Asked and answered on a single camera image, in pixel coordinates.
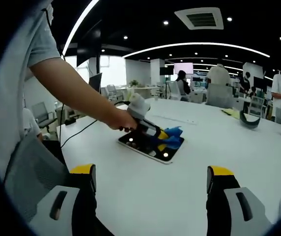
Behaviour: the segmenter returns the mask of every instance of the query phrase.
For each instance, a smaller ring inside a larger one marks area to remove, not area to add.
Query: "ceiling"
[[[65,44],[71,29],[89,2],[89,0],[53,2],[52,31],[58,45]],[[281,4],[260,6],[255,1],[221,2],[100,0],[84,19],[72,43],[80,42],[83,36],[102,20],[100,27],[104,54],[124,56],[151,47],[186,42],[233,44],[263,52],[270,55],[270,58],[238,48],[189,45],[152,50],[128,59],[161,58],[168,59],[169,62],[180,62],[182,59],[184,62],[216,64],[217,58],[224,58],[227,59],[224,61],[226,66],[236,68],[242,68],[245,62],[255,61],[266,70],[266,76],[272,78],[275,74],[273,69],[281,68]],[[199,7],[219,8],[224,29],[189,30],[174,13]],[[231,22],[227,21],[228,17],[232,18]],[[163,24],[165,20],[169,22],[167,26]],[[110,49],[107,45],[124,48]],[[76,49],[69,49],[67,55],[75,53]],[[236,70],[229,69],[229,72],[236,73]]]

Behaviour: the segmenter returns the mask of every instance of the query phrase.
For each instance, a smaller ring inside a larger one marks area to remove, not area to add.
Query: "hand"
[[[107,122],[107,125],[111,129],[123,130],[124,128],[125,132],[129,132],[131,129],[136,129],[137,127],[137,123],[134,118],[131,117],[131,115],[125,110],[116,108],[110,119],[111,120]]]

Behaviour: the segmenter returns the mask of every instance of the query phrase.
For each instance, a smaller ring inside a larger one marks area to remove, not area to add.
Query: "blue cloth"
[[[180,136],[183,130],[179,129],[180,126],[174,128],[165,129],[165,133],[169,136],[167,139],[158,139],[151,137],[151,141],[154,145],[166,144],[170,149],[178,149],[181,146]]]

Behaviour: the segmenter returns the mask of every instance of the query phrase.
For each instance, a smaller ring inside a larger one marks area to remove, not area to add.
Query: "white pillar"
[[[165,82],[165,76],[160,75],[160,67],[164,66],[165,61],[162,59],[153,59],[150,61],[150,77],[152,85],[156,85],[158,82]]]
[[[88,65],[89,65],[89,77],[96,75],[97,74],[96,58],[90,58],[88,60]]]

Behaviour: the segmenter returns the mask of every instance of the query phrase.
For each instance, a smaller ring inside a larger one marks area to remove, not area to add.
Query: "computer screen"
[[[254,76],[254,87],[266,92],[267,91],[267,81],[265,79],[261,79],[261,78]]]
[[[187,74],[193,74],[193,63],[175,63],[174,64],[174,73],[178,74],[180,70],[183,70]]]
[[[89,78],[89,85],[97,92],[100,92],[101,76],[102,73],[99,73]]]
[[[173,66],[160,67],[160,75],[173,75]]]

